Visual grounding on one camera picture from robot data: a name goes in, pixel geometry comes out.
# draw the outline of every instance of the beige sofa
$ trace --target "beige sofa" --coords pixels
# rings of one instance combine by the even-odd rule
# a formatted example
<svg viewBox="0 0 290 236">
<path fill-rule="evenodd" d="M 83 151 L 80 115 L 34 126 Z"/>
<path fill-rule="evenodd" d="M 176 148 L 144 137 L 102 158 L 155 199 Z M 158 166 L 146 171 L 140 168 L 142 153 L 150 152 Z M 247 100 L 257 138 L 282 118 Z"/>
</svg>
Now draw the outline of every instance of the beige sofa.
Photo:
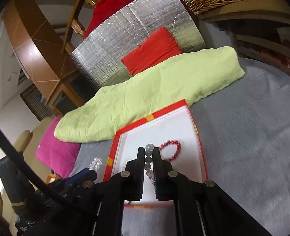
<svg viewBox="0 0 290 236">
<path fill-rule="evenodd" d="M 52 120 L 53 118 L 51 117 L 44 118 L 32 132 L 28 130 L 24 131 L 13 144 L 18 152 L 23 152 L 26 163 L 44 182 L 51 173 L 51 170 L 37 160 L 35 153 L 45 130 L 50 126 Z M 0 192 L 0 218 L 9 224 L 12 235 L 16 235 L 15 222 L 17 216 L 4 189 Z"/>
</svg>

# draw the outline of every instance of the pink pillow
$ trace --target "pink pillow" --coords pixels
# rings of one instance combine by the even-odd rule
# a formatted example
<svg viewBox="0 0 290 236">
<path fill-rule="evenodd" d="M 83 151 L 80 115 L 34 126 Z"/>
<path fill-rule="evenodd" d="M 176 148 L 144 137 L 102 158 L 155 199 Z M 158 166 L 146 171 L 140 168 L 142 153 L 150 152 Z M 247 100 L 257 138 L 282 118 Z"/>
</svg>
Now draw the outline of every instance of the pink pillow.
<svg viewBox="0 0 290 236">
<path fill-rule="evenodd" d="M 36 151 L 36 157 L 56 174 L 66 178 L 73 170 L 81 144 L 62 142 L 54 137 L 55 127 L 61 118 L 61 115 L 55 117 L 45 131 Z"/>
</svg>

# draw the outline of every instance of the folded blanket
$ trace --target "folded blanket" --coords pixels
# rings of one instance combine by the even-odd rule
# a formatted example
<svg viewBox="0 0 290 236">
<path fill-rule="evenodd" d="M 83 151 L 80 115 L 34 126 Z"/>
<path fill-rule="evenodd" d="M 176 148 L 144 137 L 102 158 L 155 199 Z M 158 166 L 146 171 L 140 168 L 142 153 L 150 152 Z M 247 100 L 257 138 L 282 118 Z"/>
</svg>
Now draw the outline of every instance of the folded blanket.
<svg viewBox="0 0 290 236">
<path fill-rule="evenodd" d="M 116 131 L 172 103 L 189 106 L 241 78 L 232 47 L 171 57 L 126 82 L 102 87 L 84 106 L 68 112 L 54 135 L 66 142 L 113 139 Z"/>
</svg>

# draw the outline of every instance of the metal bolt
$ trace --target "metal bolt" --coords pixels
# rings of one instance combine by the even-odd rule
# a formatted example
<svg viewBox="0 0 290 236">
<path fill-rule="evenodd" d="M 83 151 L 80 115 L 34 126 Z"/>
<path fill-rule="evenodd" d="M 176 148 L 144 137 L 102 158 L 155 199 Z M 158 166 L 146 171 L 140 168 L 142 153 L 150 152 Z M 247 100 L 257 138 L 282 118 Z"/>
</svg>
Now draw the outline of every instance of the metal bolt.
<svg viewBox="0 0 290 236">
<path fill-rule="evenodd" d="M 122 171 L 121 172 L 121 177 L 128 177 L 130 175 L 131 175 L 131 173 L 129 171 Z"/>
<path fill-rule="evenodd" d="M 87 180 L 83 183 L 83 187 L 87 189 L 92 187 L 93 185 L 94 185 L 94 182 L 92 182 L 91 180 Z"/>
<path fill-rule="evenodd" d="M 176 171 L 169 171 L 168 172 L 169 177 L 176 177 L 177 175 L 178 175 L 178 173 Z"/>
<path fill-rule="evenodd" d="M 205 185 L 207 187 L 214 187 L 215 186 L 215 182 L 212 181 L 212 180 L 207 180 L 207 181 L 205 181 Z"/>
</svg>

